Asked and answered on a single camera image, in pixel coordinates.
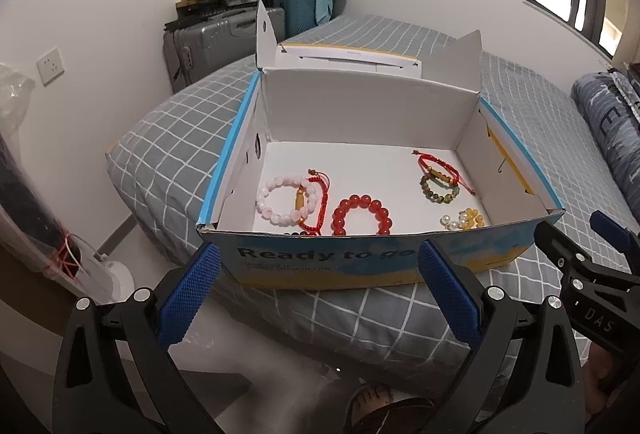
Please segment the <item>right hand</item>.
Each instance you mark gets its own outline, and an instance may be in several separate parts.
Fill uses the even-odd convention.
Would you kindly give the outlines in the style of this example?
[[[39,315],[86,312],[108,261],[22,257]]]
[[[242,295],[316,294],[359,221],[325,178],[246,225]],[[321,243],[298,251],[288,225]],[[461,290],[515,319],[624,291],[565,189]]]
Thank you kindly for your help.
[[[585,391],[585,422],[614,407],[624,388],[639,373],[639,361],[612,355],[604,347],[591,342],[587,362],[582,365]]]

